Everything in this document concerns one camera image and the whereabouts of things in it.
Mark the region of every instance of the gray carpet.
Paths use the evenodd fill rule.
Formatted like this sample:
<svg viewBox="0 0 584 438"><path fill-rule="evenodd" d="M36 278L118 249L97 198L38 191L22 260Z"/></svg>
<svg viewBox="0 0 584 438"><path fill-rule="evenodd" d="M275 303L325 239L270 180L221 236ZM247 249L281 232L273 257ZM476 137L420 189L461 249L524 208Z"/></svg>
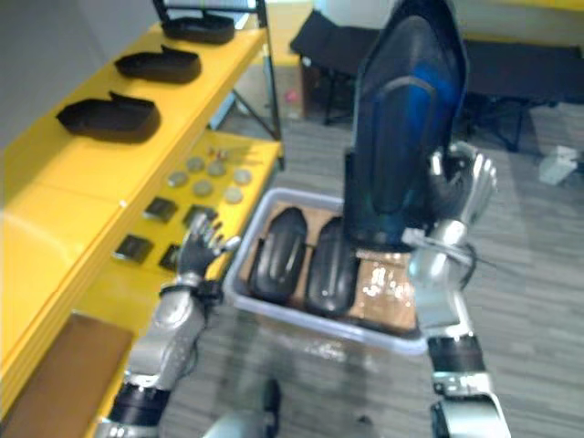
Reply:
<svg viewBox="0 0 584 438"><path fill-rule="evenodd" d="M499 191L473 231L480 264L466 296L514 437L584 432L584 190L537 181L535 154L555 144L584 149L584 109L532 111L522 151L510 155L481 133L473 143L495 160ZM232 115L224 130L260 135ZM284 125L287 170L276 185L342 193L348 126ZM368 414L385 437L430 436L425 356L403 357L321 336L232 308L217 309L164 419L164 436L200 436L221 414L259 405L262 382L280 380L283 438L342 436Z"/></svg>

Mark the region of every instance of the yellow table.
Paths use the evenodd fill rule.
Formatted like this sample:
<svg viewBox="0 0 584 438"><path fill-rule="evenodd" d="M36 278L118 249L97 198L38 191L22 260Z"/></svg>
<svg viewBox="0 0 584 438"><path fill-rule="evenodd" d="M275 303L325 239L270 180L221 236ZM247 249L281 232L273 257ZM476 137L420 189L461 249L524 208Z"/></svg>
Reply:
<svg viewBox="0 0 584 438"><path fill-rule="evenodd" d="M265 42L262 29L238 32L223 46L177 42L154 26L126 53L160 50L160 44L195 51L203 62L199 78L187 85L128 79L110 63L5 151L3 415L73 303ZM127 145L76 137L55 119L66 104L105 98L109 90L156 102L162 124L148 141Z"/></svg>

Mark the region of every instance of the gray plastic bin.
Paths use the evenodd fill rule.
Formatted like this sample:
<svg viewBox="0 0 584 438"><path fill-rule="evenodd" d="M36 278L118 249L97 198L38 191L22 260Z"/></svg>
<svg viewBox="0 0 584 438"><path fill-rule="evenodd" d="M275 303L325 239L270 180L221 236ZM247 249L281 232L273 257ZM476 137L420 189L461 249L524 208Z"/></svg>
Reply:
<svg viewBox="0 0 584 438"><path fill-rule="evenodd" d="M343 200L321 194L301 192L291 189L269 190L247 228L242 244L234 257L224 280L224 292L227 302L236 308L247 310L259 315L285 321L305 329L315 330L330 336L351 339L381 349L396 351L405 355L417 355L426 351L426 342L423 338L404 339L380 333L367 328L339 322L283 306L271 304L247 295L246 284L239 278L238 273L247 258L247 253L258 234L264 228L272 207L278 201L294 203L313 208L324 208L341 213Z"/></svg>

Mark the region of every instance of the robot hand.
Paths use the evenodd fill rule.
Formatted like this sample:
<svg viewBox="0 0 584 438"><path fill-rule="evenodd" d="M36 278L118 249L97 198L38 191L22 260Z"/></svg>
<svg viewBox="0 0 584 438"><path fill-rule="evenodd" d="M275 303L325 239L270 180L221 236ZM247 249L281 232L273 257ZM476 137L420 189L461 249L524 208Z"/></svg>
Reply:
<svg viewBox="0 0 584 438"><path fill-rule="evenodd" d="M410 233L408 266L420 329L433 363L432 407L436 437L510 437L503 410L483 361L461 291L468 229L484 212L496 187L492 161L468 143L436 152L430 181L440 218L428 236Z"/></svg>
<svg viewBox="0 0 584 438"><path fill-rule="evenodd" d="M222 223L213 224L215 217L215 214L207 213L198 213L194 216L189 233L182 240L177 263L177 284L198 285L209 265L218 256L234 251L241 243L239 236L224 242L224 236L218 234Z"/></svg>
<svg viewBox="0 0 584 438"><path fill-rule="evenodd" d="M470 227L496 188L496 168L473 145L458 141L448 148L446 158L438 151L432 155L430 182L438 216Z"/></svg>
<svg viewBox="0 0 584 438"><path fill-rule="evenodd" d="M107 419L98 425L99 438L158 436L158 423L177 381L192 363L194 346L206 324L202 289L209 265L233 251L240 238L226 242L217 235L221 224L197 214L182 242L177 277L162 288L161 301L146 333L130 352L124 382Z"/></svg>

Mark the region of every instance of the wooden board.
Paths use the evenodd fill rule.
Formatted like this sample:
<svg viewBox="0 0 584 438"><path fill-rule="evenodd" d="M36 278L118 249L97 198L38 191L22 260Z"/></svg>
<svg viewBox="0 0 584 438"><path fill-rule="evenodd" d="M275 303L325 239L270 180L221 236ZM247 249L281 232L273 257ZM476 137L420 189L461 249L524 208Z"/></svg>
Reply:
<svg viewBox="0 0 584 438"><path fill-rule="evenodd" d="M7 414L2 436L83 436L130 342L129 331L71 315Z"/></svg>

